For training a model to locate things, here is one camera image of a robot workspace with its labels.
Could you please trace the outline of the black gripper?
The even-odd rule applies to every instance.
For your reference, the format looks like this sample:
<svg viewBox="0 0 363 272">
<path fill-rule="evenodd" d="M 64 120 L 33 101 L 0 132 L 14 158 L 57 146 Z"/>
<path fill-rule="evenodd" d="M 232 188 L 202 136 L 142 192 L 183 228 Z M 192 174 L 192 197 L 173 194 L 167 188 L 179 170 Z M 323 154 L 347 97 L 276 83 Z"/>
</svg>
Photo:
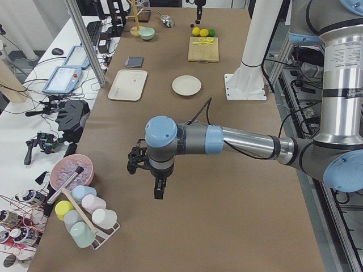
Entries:
<svg viewBox="0 0 363 272">
<path fill-rule="evenodd" d="M 202 5 L 197 5 L 197 19 L 195 20 L 196 24 L 201 23 L 201 17 L 202 17 Z"/>
<path fill-rule="evenodd" d="M 172 175 L 174 171 L 174 165 L 166 169 L 154 168 L 150 164 L 151 159 L 149 159 L 147 147 L 140 147 L 142 141 L 145 140 L 139 139 L 136 147 L 133 147 L 131 152 L 128 154 L 128 163 L 126 168 L 131 175 L 135 174 L 137 168 L 149 170 L 155 177 L 154 198 L 163 199 L 167 178 Z"/>
</svg>

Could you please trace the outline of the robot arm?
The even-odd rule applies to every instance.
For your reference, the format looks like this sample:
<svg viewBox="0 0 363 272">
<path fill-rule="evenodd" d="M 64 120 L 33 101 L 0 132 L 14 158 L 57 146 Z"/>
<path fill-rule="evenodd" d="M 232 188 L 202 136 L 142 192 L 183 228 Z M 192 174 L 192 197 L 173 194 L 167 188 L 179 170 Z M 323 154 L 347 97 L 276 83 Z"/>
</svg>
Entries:
<svg viewBox="0 0 363 272">
<path fill-rule="evenodd" d="M 202 18 L 202 9 L 206 4 L 206 0 L 194 0 L 194 4 L 197 7 L 195 23 L 200 24 Z"/>
<path fill-rule="evenodd" d="M 312 139 L 249 133 L 196 119 L 177 124 L 156 116 L 145 127 L 146 146 L 133 147 L 127 170 L 150 171 L 154 197 L 163 198 L 176 155 L 234 150 L 277 160 L 341 192 L 362 189 L 362 2 L 293 1 L 289 40 L 324 45 L 320 130 Z"/>
</svg>

